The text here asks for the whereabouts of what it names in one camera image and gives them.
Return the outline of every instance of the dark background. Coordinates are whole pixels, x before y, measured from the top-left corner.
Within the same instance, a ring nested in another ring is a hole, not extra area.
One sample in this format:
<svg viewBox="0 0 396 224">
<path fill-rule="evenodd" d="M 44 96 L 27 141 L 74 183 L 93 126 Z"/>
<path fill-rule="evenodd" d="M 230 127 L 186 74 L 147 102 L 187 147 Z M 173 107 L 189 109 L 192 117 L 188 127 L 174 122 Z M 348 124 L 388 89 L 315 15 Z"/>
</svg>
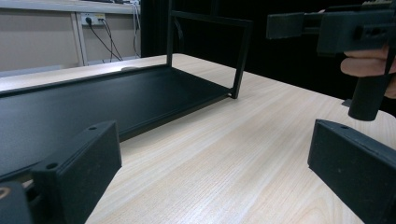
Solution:
<svg viewBox="0 0 396 224">
<path fill-rule="evenodd" d="M 176 10 L 210 14 L 211 2 L 176 0 L 175 3 Z M 317 12 L 331 6 L 361 3 L 357 0 L 219 0 L 219 16 L 254 22 L 245 71 L 340 99 L 350 99 L 357 79 L 340 71 L 344 54 L 319 57 L 316 35 L 268 40 L 265 36 L 266 18 L 268 14 Z M 167 9 L 168 2 L 165 0 L 142 1 L 143 57 L 166 53 Z M 242 30 L 207 22 L 179 20 L 179 23 L 182 38 L 175 33 L 175 52 L 236 66 Z M 396 116 L 395 100 L 384 98 L 381 110 Z"/>
</svg>

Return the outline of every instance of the black handle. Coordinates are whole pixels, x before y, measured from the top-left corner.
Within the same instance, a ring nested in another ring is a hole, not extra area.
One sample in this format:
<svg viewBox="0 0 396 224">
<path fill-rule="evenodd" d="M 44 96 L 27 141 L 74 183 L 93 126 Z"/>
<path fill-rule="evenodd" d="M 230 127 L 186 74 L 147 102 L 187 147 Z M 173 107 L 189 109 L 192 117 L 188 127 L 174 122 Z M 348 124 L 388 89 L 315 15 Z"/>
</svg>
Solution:
<svg viewBox="0 0 396 224">
<path fill-rule="evenodd" d="M 360 77 L 353 93 L 348 115 L 353 119 L 375 120 L 390 79 L 391 75 Z"/>
</svg>

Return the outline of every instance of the black metal rod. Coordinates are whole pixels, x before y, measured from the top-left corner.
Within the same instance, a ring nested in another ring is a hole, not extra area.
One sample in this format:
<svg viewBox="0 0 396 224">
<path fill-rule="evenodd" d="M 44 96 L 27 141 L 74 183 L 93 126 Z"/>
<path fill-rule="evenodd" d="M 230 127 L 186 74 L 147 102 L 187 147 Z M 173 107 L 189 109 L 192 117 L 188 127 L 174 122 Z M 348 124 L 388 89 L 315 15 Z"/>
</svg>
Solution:
<svg viewBox="0 0 396 224">
<path fill-rule="evenodd" d="M 202 15 L 202 14 L 196 14 L 190 12 L 172 11 L 171 15 L 178 18 L 190 19 L 195 21 L 208 21 L 208 22 L 224 24 L 224 25 L 232 25 L 232 26 L 248 27 L 251 24 L 251 21 L 230 19 L 224 17 L 215 17 L 210 15 Z"/>
<path fill-rule="evenodd" d="M 219 0 L 212 0 L 212 6 L 210 8 L 210 15 L 212 15 L 212 16 L 219 15 Z"/>
<path fill-rule="evenodd" d="M 169 0 L 168 35 L 167 35 L 167 49 L 166 49 L 166 64 L 169 67 L 172 67 L 172 55 L 173 55 L 173 36 L 174 36 L 174 26 L 173 26 L 173 16 L 172 16 L 173 7 L 174 7 L 173 0 Z"/>
<path fill-rule="evenodd" d="M 239 50 L 239 57 L 236 66 L 235 78 L 233 80 L 233 92 L 231 95 L 233 99 L 238 98 L 239 89 L 241 87 L 242 75 L 244 73 L 245 64 L 248 57 L 248 46 L 250 43 L 250 36 L 252 29 L 253 29 L 253 23 L 250 22 L 248 26 L 245 28 L 244 35 L 242 37 L 242 44 Z"/>
</svg>

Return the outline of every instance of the black plastic bracket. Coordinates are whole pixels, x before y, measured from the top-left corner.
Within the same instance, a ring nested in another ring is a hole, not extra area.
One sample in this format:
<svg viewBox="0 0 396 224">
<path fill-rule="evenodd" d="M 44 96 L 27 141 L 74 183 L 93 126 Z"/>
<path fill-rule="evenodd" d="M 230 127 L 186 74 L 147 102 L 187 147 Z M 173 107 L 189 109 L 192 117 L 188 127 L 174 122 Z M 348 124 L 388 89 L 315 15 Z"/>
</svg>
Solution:
<svg viewBox="0 0 396 224">
<path fill-rule="evenodd" d="M 33 184 L 0 184 L 0 223 L 83 223 L 121 168 L 115 121 L 91 126 L 31 169 Z"/>
<path fill-rule="evenodd" d="M 312 169 L 365 223 L 396 223 L 396 151 L 345 125 L 318 119 Z"/>
<path fill-rule="evenodd" d="M 359 78 L 348 112 L 354 119 L 370 121 L 375 119 L 392 78 L 389 69 L 396 54 L 395 5 L 395 1 L 377 1 L 362 6 L 331 7 L 323 13 L 268 15 L 266 34 L 268 39 L 318 35 L 318 55 L 381 49 L 388 44 L 384 76 Z"/>
</svg>

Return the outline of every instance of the black 3d-printed part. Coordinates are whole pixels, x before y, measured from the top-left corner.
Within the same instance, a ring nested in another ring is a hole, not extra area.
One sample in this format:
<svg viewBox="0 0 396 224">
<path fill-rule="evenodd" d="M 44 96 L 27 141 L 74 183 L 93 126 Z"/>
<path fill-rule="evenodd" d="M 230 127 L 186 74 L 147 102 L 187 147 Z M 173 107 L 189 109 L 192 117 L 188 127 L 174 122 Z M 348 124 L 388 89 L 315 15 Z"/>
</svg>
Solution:
<svg viewBox="0 0 396 224">
<path fill-rule="evenodd" d="M 84 130 L 32 173 L 51 222 L 83 223 L 120 168 L 117 126 L 110 121 Z"/>
<path fill-rule="evenodd" d="M 396 223 L 396 151 L 318 119 L 309 167 L 365 223 Z"/>
</svg>

